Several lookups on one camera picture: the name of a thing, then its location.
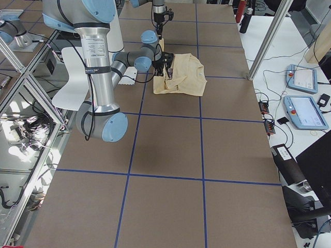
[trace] label sticker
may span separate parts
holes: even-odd
[[[85,58],[106,58],[106,44],[103,38],[82,39]]]
[[[286,150],[285,147],[278,147],[277,150],[284,160],[291,159],[291,155],[289,154],[289,152]]]

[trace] brown table surface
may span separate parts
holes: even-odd
[[[167,6],[165,50],[198,57],[204,96],[118,86],[125,137],[73,130],[25,248],[296,247],[232,8]],[[150,11],[125,4],[127,51],[153,28]]]

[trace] tablet screen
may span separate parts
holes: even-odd
[[[294,69],[294,85],[314,89],[313,70],[303,69],[301,67],[295,67]]]
[[[324,123],[310,98],[291,97],[291,101],[303,126],[323,126]]]

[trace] black chair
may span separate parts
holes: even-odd
[[[289,11],[301,11],[306,7],[307,0],[294,0]],[[277,11],[281,0],[264,0],[268,8],[274,12]]]

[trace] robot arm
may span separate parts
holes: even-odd
[[[142,6],[148,2],[153,4],[154,21],[156,22],[156,33],[159,39],[162,39],[163,26],[174,18],[174,12],[171,9],[167,9],[164,5],[164,0],[130,0],[133,8]]]
[[[0,20],[0,37],[10,43],[16,40],[19,47],[26,47],[32,44],[31,37],[25,30],[20,19],[16,15],[4,15]]]
[[[107,33],[116,11],[114,0],[43,0],[43,17],[47,26],[78,33],[82,41],[85,73],[90,80],[92,101],[85,101],[76,115],[76,126],[88,137],[107,142],[120,140],[127,129],[127,117],[115,102],[114,87],[127,67],[148,71],[153,64],[162,71],[165,53],[158,46],[153,31],[142,35],[140,51],[119,52],[110,65]]]

